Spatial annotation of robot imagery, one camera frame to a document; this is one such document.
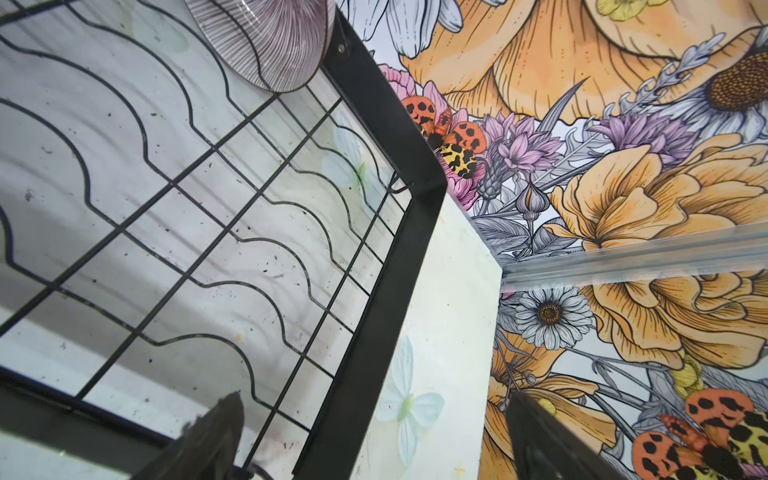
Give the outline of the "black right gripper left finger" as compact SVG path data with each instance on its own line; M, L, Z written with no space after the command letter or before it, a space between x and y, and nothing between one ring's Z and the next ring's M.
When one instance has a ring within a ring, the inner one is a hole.
M244 407L238 392L230 393L150 461L132 479L245 479L235 466L244 427Z

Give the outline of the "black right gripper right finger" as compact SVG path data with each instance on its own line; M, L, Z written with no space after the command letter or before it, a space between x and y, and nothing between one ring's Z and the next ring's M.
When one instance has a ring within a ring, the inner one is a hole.
M528 394L511 393L505 416L519 479L620 478Z

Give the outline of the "purple striped bowl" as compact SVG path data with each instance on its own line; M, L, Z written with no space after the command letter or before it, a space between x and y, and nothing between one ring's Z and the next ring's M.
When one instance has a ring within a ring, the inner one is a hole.
M210 45L243 79L272 93L306 86L320 69L336 17L327 0L187 0Z

